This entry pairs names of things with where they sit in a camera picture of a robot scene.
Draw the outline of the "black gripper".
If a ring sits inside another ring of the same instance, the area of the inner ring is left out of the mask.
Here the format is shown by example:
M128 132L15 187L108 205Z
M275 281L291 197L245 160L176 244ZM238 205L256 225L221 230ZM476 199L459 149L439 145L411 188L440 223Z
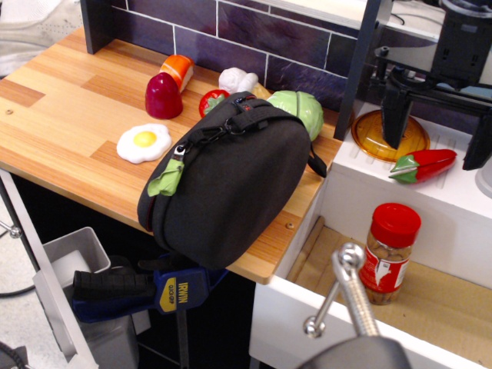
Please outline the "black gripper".
M398 149L415 100L479 116L463 169L482 168L491 157L491 100L460 91L491 86L491 2L441 1L445 11L437 43L419 48L382 46L374 51L384 89L384 140Z

